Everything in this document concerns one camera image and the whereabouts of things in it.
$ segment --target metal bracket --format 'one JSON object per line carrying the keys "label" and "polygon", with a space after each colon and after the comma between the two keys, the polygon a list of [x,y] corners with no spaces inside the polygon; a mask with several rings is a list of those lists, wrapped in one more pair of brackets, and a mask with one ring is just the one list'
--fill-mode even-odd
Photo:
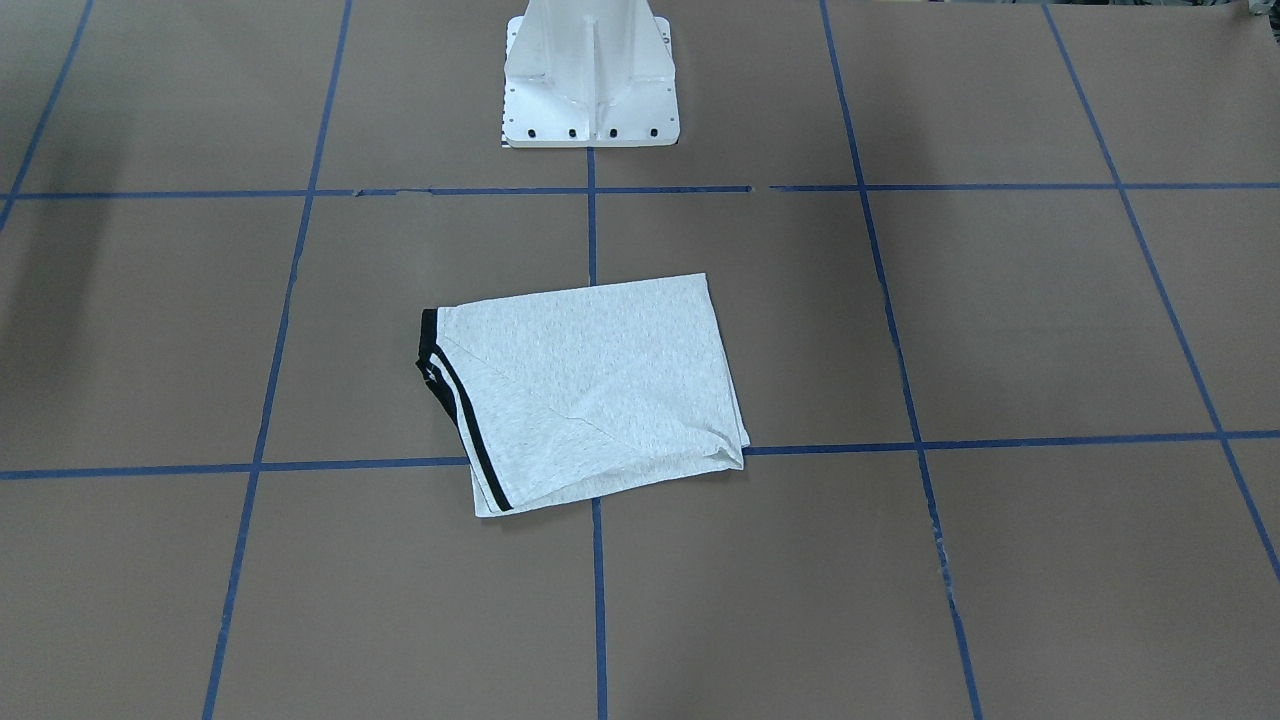
{"label": "metal bracket", "polygon": [[641,147],[680,137],[671,23],[646,0],[530,0],[507,23],[502,141]]}

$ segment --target cloth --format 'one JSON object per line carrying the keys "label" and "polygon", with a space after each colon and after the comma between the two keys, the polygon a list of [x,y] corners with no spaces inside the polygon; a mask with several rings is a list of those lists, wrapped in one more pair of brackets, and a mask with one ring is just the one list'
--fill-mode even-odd
{"label": "cloth", "polygon": [[480,518],[741,470],[750,443],[701,274],[428,309],[417,366]]}

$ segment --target grid line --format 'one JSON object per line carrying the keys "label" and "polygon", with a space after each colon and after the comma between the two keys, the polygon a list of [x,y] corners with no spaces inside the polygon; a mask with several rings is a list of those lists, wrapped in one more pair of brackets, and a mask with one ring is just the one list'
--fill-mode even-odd
{"label": "grid line", "polygon": [[1165,305],[1165,313],[1169,315],[1169,323],[1174,328],[1174,334],[1178,336],[1178,345],[1183,350],[1183,357],[1187,360],[1187,366],[1190,369],[1192,378],[1196,380],[1196,388],[1199,391],[1201,400],[1204,402],[1204,410],[1208,413],[1208,418],[1213,424],[1213,430],[1217,436],[1219,443],[1222,446],[1222,454],[1226,456],[1226,464],[1231,468],[1235,487],[1239,489],[1242,500],[1244,500],[1244,506],[1249,512],[1249,519],[1253,520],[1253,529],[1257,532],[1258,541],[1262,542],[1262,550],[1266,552],[1267,560],[1271,562],[1271,571],[1275,574],[1276,580],[1280,582],[1280,557],[1276,556],[1276,548],[1271,543],[1271,537],[1267,534],[1267,527],[1262,521],[1262,515],[1258,512],[1257,503],[1253,501],[1253,493],[1249,492],[1249,484],[1245,482],[1244,473],[1240,471],[1240,465],[1235,460],[1235,452],[1231,450],[1230,438],[1222,427],[1222,420],[1219,418],[1217,409],[1213,406],[1213,398],[1210,397],[1208,386],[1204,383],[1204,377],[1201,374],[1199,364],[1196,363],[1196,355],[1192,352],[1190,342],[1187,340],[1187,333],[1183,332],[1183,324],[1178,319],[1178,311],[1174,309],[1174,302],[1169,297],[1165,282],[1160,277],[1160,269],[1156,266],[1156,258],[1151,252],[1151,246],[1147,243],[1147,236],[1143,233],[1142,224],[1138,222],[1138,215],[1134,213],[1133,204],[1129,201],[1129,192],[1125,190],[1125,184],[1120,179],[1120,172],[1116,169],[1115,159],[1111,156],[1107,141],[1102,136],[1102,127],[1098,124],[1098,119],[1093,114],[1093,106],[1089,105],[1089,99],[1084,94],[1084,86],[1080,83],[1080,77],[1075,72],[1075,64],[1071,61],[1071,54],[1066,49],[1062,33],[1059,32],[1057,23],[1053,22],[1053,13],[1050,12],[1048,5],[1041,5],[1041,9],[1044,13],[1044,20],[1048,23],[1050,32],[1053,35],[1053,41],[1057,44],[1059,53],[1062,55],[1062,63],[1066,65],[1066,72],[1071,77],[1071,85],[1075,86],[1075,92],[1080,99],[1080,105],[1084,108],[1084,114],[1089,119],[1089,127],[1093,128],[1093,136],[1098,141],[1098,149],[1102,151],[1102,158],[1107,163],[1107,169],[1111,170],[1111,178],[1115,181],[1116,192],[1120,193],[1125,214],[1129,217],[1129,224],[1133,227],[1134,237],[1138,240],[1138,246],[1142,249],[1142,256],[1147,263],[1147,269],[1151,272],[1151,279],[1156,284],[1156,291],[1160,293],[1160,301]]}
{"label": "grid line", "polygon": [[[595,149],[586,149],[586,279],[590,287],[599,283],[595,231]],[[604,511],[600,498],[591,498],[591,575],[595,587],[595,716],[609,719],[608,642],[604,609]]]}
{"label": "grid line", "polygon": [[925,452],[923,438],[920,437],[920,423],[915,413],[915,400],[911,396],[911,379],[906,370],[906,356],[902,354],[902,341],[897,332],[897,320],[893,316],[893,299],[888,287],[888,275],[884,273],[884,259],[881,255],[879,240],[876,234],[876,218],[872,215],[870,196],[867,191],[867,177],[863,173],[861,156],[858,152],[858,136],[854,132],[854,118],[849,110],[849,97],[845,94],[845,79],[840,69],[840,54],[836,51],[836,40],[831,29],[831,13],[827,9],[827,0],[818,0],[818,9],[822,12],[823,32],[827,37],[827,51],[831,56],[831,72],[836,81],[836,92],[840,95],[840,110],[844,114],[845,133],[849,140],[849,155],[854,164],[854,178],[858,181],[858,197],[863,208],[863,219],[867,223],[867,240],[872,249],[872,260],[876,264],[876,279],[881,286],[881,295],[884,301],[884,322],[888,325],[890,340],[893,342],[893,354],[897,357],[899,377],[902,383],[902,400],[906,405],[906,416],[911,425],[911,442],[915,450],[915,460],[920,469],[920,483],[924,489],[924,501],[929,511],[929,521],[933,525],[933,544],[938,553],[938,566],[942,570],[942,585],[947,597],[947,609],[951,612],[951,626],[955,630],[956,651],[960,655],[960,665],[964,671],[965,689],[969,693],[969,708],[974,720],[982,720],[982,698],[978,694],[978,682],[974,678],[973,661],[969,656],[969,639],[964,629],[964,619],[956,605],[955,583],[951,577],[951,562],[947,559],[946,539],[942,532],[942,518],[938,514],[937,498],[933,493],[933,479],[929,475],[929,460]]}
{"label": "grid line", "polygon": [[[1222,190],[1280,190],[1280,182],[1032,182],[1032,183],[868,183],[867,192],[943,192],[943,191],[1082,191],[1082,190],[1170,190],[1208,192]],[[859,192],[858,184],[771,184],[776,192]],[[750,184],[666,184],[618,187],[328,187],[316,188],[315,197],[392,197],[397,195],[431,195],[436,197],[470,195],[686,195],[746,193]],[[223,200],[260,197],[306,197],[306,188],[283,190],[127,190],[87,192],[17,192],[5,195],[8,202],[67,202],[74,200]]]}
{"label": "grid line", "polygon": [[351,26],[351,4],[346,0],[342,8],[342,20],[338,26],[338,44],[333,54],[333,67],[329,70],[329,87],[325,91],[324,110],[320,114],[320,128],[316,132],[315,154],[311,159],[311,176],[307,182],[306,200],[302,205],[302,218],[298,222],[298,237],[293,246],[293,260],[289,265],[289,279],[284,288],[284,304],[280,309],[280,325],[275,336],[275,351],[271,356],[271,370],[266,380],[266,393],[262,400],[262,420],[259,427],[257,442],[253,447],[255,469],[248,475],[244,487],[244,505],[241,510],[239,529],[236,534],[236,551],[232,555],[230,574],[227,580],[227,597],[223,601],[221,624],[218,642],[214,646],[214,661],[209,671],[209,687],[205,692],[202,719],[212,720],[218,702],[218,687],[221,680],[223,661],[227,657],[227,642],[230,635],[232,615],[236,611],[236,593],[239,589],[241,569],[244,564],[244,548],[248,543],[250,523],[253,519],[253,501],[257,496],[257,483],[261,477],[260,465],[266,452],[266,437],[271,425],[271,409],[275,404],[275,388],[280,378],[280,363],[284,356],[284,342],[289,332],[289,310],[293,302],[293,288],[298,282],[298,265],[306,247],[307,229],[311,224],[311,208],[315,202],[316,184],[320,178],[320,163],[324,159],[324,143],[329,132],[329,115],[333,113],[333,100],[338,92],[338,76],[342,72],[342,54],[347,44],[347,28]]}
{"label": "grid line", "polygon": [[[1229,439],[1280,439],[1280,429],[1226,430]],[[1103,445],[1169,445],[1188,442],[1217,442],[1216,432],[1203,433],[1139,433],[1119,436],[1060,436],[987,439],[923,441],[925,450],[998,450],[1012,447],[1078,447]],[[915,443],[867,442],[831,445],[760,445],[742,448],[744,455],[859,455],[878,452],[910,452]],[[287,460],[264,462],[209,462],[184,465],[134,465],[102,468],[50,468],[0,470],[0,482],[60,480],[92,478],[141,478],[152,475],[209,475],[236,473],[302,473],[316,470],[371,470],[381,468],[440,468],[467,465],[466,456],[443,455],[431,457],[375,457],[356,460]]]}
{"label": "grid line", "polygon": [[36,120],[36,129],[31,133],[31,142],[27,143],[27,151],[22,155],[22,164],[18,165],[18,172],[13,177],[13,187],[9,188],[9,195],[5,196],[4,208],[0,208],[0,231],[4,231],[5,224],[9,222],[9,213],[13,211],[13,205],[20,195],[22,183],[27,179],[27,173],[31,170],[31,161],[36,158],[36,149],[40,147],[40,140],[45,137],[49,118],[52,117],[54,105],[58,104],[58,97],[63,94],[63,85],[67,83],[67,76],[70,73],[76,53],[79,50],[81,38],[84,37],[84,28],[88,27],[88,17],[92,13],[93,0],[86,0],[79,22],[76,23],[76,33],[72,35],[72,42],[67,47],[63,67],[58,70],[58,79],[54,81],[54,87],[49,91],[49,100],[40,113],[40,119]]}
{"label": "grid line", "polygon": [[941,191],[1074,191],[1074,190],[1280,190],[1280,182],[951,182],[859,184],[771,184],[778,192],[941,192]]}

